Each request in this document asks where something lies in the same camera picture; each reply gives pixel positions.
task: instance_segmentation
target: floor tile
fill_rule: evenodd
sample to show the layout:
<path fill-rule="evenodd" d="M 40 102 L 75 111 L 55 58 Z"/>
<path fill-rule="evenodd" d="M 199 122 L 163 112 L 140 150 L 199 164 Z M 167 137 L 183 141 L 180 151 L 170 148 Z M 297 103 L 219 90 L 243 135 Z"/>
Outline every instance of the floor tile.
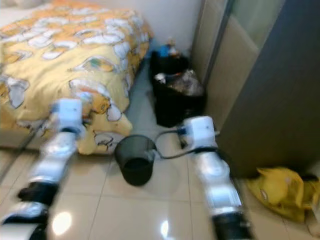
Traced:
<path fill-rule="evenodd" d="M 10 156 L 12 151 L 9 149 L 0 149 L 0 175 L 2 171 L 6 168 L 7 164 L 10 162 Z"/>
<path fill-rule="evenodd" d="M 156 160 L 152 177 L 143 186 L 132 186 L 123 178 L 116 162 L 112 162 L 105 180 L 104 196 L 189 201 L 187 162 L 184 157 Z"/>
<path fill-rule="evenodd" d="M 189 158 L 187 163 L 189 174 L 190 200 L 194 203 L 203 203 L 205 201 L 203 185 L 196 175 L 195 164 L 191 158 Z"/>
<path fill-rule="evenodd" d="M 239 187 L 241 199 L 248 208 L 264 208 L 264 205 L 251 193 L 244 179 L 236 179 Z"/>
<path fill-rule="evenodd" d="M 136 90 L 132 92 L 130 105 L 125 115 L 134 130 L 152 130 L 157 126 L 151 91 Z"/>
<path fill-rule="evenodd" d="M 7 187 L 0 187 L 0 205 L 3 203 L 3 201 L 5 200 L 7 194 L 9 193 L 10 188 Z"/>
<path fill-rule="evenodd" d="M 214 229 L 203 202 L 191 203 L 192 236 L 194 240 L 215 240 Z"/>
<path fill-rule="evenodd" d="M 155 141 L 156 137 L 161 131 L 162 130 L 157 127 L 154 127 L 152 130 L 132 129 L 131 135 L 143 135 L 150 138 L 152 141 Z"/>
<path fill-rule="evenodd" d="M 281 216 L 262 207 L 249 209 L 247 215 L 256 239 L 289 240 L 289 235 Z"/>
<path fill-rule="evenodd" d="M 316 240 L 319 238 L 313 237 L 305 224 L 296 223 L 287 219 L 284 219 L 286 230 L 289 234 L 290 240 Z"/>
<path fill-rule="evenodd" d="M 112 160 L 106 155 L 79 155 L 70 166 L 63 192 L 100 195 Z"/>
<path fill-rule="evenodd" d="M 102 197 L 90 240 L 191 240 L 187 202 Z"/>
<path fill-rule="evenodd" d="M 145 60 L 141 63 L 139 71 L 135 76 L 135 81 L 130 89 L 131 93 L 134 93 L 137 90 L 150 91 L 152 90 L 152 85 L 149 80 L 149 61 Z"/>
<path fill-rule="evenodd" d="M 99 199 L 100 196 L 62 193 L 53 208 L 53 214 L 50 218 L 48 226 L 49 239 L 87 240 Z"/>
<path fill-rule="evenodd" d="M 25 186 L 30 173 L 31 166 L 33 165 L 38 153 L 35 151 L 25 151 L 23 152 L 11 166 L 10 170 L 6 174 L 2 187 L 20 188 Z"/>
<path fill-rule="evenodd" d="M 18 191 L 16 189 L 10 189 L 7 191 L 6 197 L 2 200 L 0 205 L 0 219 L 10 212 L 10 209 L 19 202 L 19 199 L 16 197 Z"/>

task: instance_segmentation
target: black cable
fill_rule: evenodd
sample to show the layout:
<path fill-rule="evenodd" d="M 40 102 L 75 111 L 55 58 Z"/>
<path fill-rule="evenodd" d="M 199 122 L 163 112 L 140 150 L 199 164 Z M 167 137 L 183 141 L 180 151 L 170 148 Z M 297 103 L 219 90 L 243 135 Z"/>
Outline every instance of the black cable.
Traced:
<path fill-rule="evenodd" d="M 158 139 L 161 136 L 165 135 L 165 134 L 185 134 L 185 133 L 186 133 L 186 129 L 184 127 L 180 127 L 180 128 L 177 128 L 177 129 L 172 129 L 172 130 L 160 132 L 156 136 L 156 138 L 154 139 L 154 144 L 157 146 Z M 159 156 L 162 159 L 175 159 L 175 158 L 179 158 L 179 157 L 182 157 L 184 155 L 191 154 L 191 153 L 216 152 L 217 148 L 216 147 L 197 147 L 197 148 L 194 148 L 194 149 L 191 149 L 191 150 L 188 150 L 188 151 L 185 151 L 185 152 L 182 152 L 180 154 L 173 155 L 173 156 L 163 156 L 162 153 L 158 150 L 158 148 L 157 148 L 156 151 L 158 152 Z"/>
<path fill-rule="evenodd" d="M 6 177 L 7 173 L 11 169 L 12 165 L 16 162 L 17 158 L 21 155 L 21 153 L 26 149 L 26 147 L 29 145 L 29 143 L 35 138 L 37 132 L 39 129 L 43 126 L 43 124 L 46 122 L 47 118 L 44 119 L 40 125 L 33 129 L 28 136 L 19 144 L 17 147 L 17 150 L 15 151 L 14 155 L 11 157 L 11 161 L 7 164 L 4 171 L 2 171 L 2 174 L 0 175 L 0 185 L 2 184 L 4 178 Z"/>

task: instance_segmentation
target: cartoon print blanket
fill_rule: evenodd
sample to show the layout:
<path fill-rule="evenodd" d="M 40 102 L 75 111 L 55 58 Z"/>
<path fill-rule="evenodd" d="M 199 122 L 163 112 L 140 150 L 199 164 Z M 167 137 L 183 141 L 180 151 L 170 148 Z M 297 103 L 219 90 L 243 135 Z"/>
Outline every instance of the cartoon print blanket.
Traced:
<path fill-rule="evenodd" d="M 92 123 L 79 152 L 112 152 L 132 129 L 123 111 L 151 34 L 133 10 L 63 0 L 0 28 L 0 127 L 30 131 L 56 100 L 80 98 Z"/>

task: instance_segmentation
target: clutter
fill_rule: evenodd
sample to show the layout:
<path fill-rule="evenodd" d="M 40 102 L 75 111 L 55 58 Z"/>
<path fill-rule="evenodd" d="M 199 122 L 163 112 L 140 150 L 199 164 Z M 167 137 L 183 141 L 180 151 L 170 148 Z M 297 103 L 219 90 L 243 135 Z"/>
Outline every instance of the clutter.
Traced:
<path fill-rule="evenodd" d="M 180 55 L 179 51 L 176 49 L 176 43 L 173 39 L 170 39 L 166 45 L 162 45 L 158 49 L 158 53 L 161 58 L 166 58 L 169 56 L 178 57 Z"/>
<path fill-rule="evenodd" d="M 188 68 L 189 60 L 182 54 L 161 57 L 158 51 L 152 52 L 150 81 L 158 125 L 170 128 L 183 119 L 202 115 L 207 94 Z"/>
<path fill-rule="evenodd" d="M 283 217 L 304 222 L 306 210 L 311 210 L 319 201 L 319 179 L 301 177 L 284 167 L 258 168 L 258 172 L 258 178 L 246 182 L 253 195 Z"/>
<path fill-rule="evenodd" d="M 201 96 L 204 88 L 197 79 L 193 70 L 187 70 L 171 81 L 168 86 L 186 96 Z"/>

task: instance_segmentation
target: white tile floor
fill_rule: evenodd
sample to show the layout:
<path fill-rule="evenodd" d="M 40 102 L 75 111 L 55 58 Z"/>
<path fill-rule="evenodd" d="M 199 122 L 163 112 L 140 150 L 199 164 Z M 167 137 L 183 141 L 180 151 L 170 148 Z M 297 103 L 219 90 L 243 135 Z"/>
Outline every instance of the white tile floor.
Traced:
<path fill-rule="evenodd" d="M 156 124 L 148 97 L 150 90 L 147 71 L 143 68 L 132 88 L 126 114 L 133 124 L 133 134 L 154 138 L 164 128 Z M 159 146 L 168 155 L 179 149 L 174 135 L 164 137 Z M 0 168 L 10 154 L 0 150 Z M 15 193 L 26 182 L 36 155 L 36 152 L 22 154 L 0 185 L 0 216 L 16 201 Z M 151 180 L 143 187 L 133 187 L 124 181 L 112 156 L 79 157 L 71 166 L 64 189 L 52 209 L 48 228 L 51 239 L 213 240 L 201 185 L 192 164 L 188 156 L 159 160 L 154 164 Z M 313 239 L 305 225 L 268 211 L 246 188 L 243 198 L 258 240 Z M 61 226 L 56 224 L 57 219 L 71 223 L 63 234 L 58 234 L 57 227 Z M 167 237 L 163 237 L 161 232 L 166 226 Z"/>

